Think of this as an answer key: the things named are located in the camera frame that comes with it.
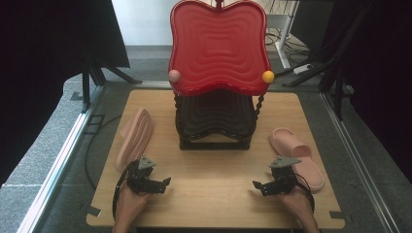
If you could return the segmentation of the aluminium rail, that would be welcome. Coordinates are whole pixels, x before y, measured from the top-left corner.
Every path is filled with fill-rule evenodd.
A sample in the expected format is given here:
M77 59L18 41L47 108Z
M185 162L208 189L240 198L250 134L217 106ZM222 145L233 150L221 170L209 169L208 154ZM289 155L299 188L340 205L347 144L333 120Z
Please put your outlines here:
M375 181L366 168L361 158L361 154L359 153L358 148L355 146L355 143L350 136L346 125L344 124L343 120L340 119L335 113L331 98L325 93L320 93L320 97L385 232L400 233L397 223L395 222L395 219L387 205L387 202L383 198L379 188L377 187Z
M50 203L57 184L73 155L73 151L84 133L87 122L91 118L99 98L103 93L104 88L102 86L96 86L92 90L89 96L89 106L79 111L79 114L70 128L70 132L60 147L59 152L56 154L45 179L38 185L38 192L33 198L30 207L27 209L26 215L22 219L16 233L33 233L35 231L36 226Z

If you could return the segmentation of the black metal stand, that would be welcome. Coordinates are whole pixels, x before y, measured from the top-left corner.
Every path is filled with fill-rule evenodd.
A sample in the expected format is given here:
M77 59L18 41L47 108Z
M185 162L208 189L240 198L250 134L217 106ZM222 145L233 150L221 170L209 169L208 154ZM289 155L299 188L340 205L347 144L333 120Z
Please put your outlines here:
M132 84L142 83L142 81L136 80L130 77L129 75L125 74L123 71L121 71L119 68L115 66L106 64L104 62L102 62L102 65L105 69L108 69L110 72L120 77L127 83L132 83ZM84 61L84 66L82 70L82 93L83 93L82 112L83 113L85 113L91 106L89 80L93 80L93 82L97 86L103 86L106 82L106 78L102 72L102 68L97 66L91 58L87 58Z

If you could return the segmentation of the white power strip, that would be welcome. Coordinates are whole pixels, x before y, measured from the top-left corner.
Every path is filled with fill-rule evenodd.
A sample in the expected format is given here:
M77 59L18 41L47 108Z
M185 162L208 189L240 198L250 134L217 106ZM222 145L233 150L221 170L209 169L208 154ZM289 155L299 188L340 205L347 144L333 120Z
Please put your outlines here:
M309 70L312 70L314 66L312 64L304 64L299 67L296 67L293 69L293 73L296 75L299 75L301 73L307 72Z

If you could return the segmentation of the black curtain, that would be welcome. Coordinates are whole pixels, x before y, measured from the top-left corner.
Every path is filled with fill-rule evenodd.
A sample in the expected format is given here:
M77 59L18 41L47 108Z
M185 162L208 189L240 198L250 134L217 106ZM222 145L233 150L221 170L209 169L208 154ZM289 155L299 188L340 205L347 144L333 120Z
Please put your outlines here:
M334 0L328 31L365 6L341 61L351 103L412 183L412 0Z
M90 64L129 65L113 0L0 0L0 185Z

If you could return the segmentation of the person's left hand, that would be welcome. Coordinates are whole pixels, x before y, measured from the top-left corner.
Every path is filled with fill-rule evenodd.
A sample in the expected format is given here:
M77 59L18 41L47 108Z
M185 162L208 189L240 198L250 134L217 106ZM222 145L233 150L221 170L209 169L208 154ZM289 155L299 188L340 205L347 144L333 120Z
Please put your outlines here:
M130 225L144 211L152 195L150 193L134 193L128 186L120 189L116 209L116 225Z

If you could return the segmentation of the black tripod stand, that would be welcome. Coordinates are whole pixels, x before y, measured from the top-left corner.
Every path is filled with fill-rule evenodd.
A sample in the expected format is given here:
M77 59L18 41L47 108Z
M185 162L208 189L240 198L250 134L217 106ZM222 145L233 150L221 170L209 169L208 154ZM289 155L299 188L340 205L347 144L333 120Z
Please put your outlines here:
M355 0L355 8L349 13L343 25L332 41L327 44L321 52L328 52L328 60L319 67L309 71L295 81L284 83L285 87L295 87L309 81L315 76L324 73L318 84L321 93L328 92L334 87L333 111L336 117L341 120L341 102L343 97L343 78L341 77L342 58L354 39L361 22L370 8L368 0Z

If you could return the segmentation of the red and black shoe rack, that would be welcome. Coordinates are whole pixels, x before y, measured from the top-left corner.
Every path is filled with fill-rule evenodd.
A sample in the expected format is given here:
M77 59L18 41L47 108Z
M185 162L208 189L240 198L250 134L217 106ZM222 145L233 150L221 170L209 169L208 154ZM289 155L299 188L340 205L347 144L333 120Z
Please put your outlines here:
M246 150L274 73L266 14L251 0L181 0L171 11L168 76L182 150Z

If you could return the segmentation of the person's right hand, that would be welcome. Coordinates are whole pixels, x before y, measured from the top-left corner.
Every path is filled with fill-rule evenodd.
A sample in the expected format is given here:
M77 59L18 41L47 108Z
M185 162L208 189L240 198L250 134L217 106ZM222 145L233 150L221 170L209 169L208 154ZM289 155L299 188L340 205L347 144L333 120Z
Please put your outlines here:
M314 218L309 198L301 188L296 187L288 194L279 194L278 198L301 222Z

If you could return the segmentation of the white desk frame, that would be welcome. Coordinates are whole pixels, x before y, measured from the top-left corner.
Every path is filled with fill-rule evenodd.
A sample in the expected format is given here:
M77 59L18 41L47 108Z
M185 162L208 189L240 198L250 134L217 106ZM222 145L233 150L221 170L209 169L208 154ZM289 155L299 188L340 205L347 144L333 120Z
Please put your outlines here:
M285 52L286 41L292 28L292 22L295 16L297 6L298 1L291 0L288 2L288 5L286 6L287 12L285 14L266 14L266 27L276 28L279 29L281 32L281 38L275 43L275 48L278 52L283 68L286 70L290 70L291 68L291 65Z

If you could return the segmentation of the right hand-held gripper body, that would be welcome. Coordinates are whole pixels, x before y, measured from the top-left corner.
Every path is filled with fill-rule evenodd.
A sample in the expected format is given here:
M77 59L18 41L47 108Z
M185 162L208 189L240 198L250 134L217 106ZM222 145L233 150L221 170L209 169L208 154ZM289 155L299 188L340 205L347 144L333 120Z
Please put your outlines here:
M278 155L269 165L273 182L265 183L262 189L271 190L275 194L287 194L297 184L297 177L292 166L300 163L299 159Z

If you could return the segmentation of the pink slipper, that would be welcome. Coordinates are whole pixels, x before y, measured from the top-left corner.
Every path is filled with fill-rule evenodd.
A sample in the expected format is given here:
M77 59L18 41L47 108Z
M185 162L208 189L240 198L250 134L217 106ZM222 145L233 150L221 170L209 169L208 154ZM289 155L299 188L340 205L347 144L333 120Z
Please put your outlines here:
M122 172L130 162L141 157L153 132L152 117L146 109L139 108L120 130L122 144L115 163L118 172Z
M276 128L269 138L272 148L278 155L298 159L299 162L293 164L293 170L307 184L313 193L320 191L325 184L324 177L319 166L313 159L311 148L297 137L288 128Z

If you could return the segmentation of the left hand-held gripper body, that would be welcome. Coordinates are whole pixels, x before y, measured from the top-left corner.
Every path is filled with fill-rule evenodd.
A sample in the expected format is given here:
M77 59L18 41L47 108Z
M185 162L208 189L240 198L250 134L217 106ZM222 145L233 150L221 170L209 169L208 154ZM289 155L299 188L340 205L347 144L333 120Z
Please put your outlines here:
M162 182L153 181L150 175L154 170L155 163L147 156L142 155L129 163L127 166L127 185L135 192L154 193L156 188L162 187Z

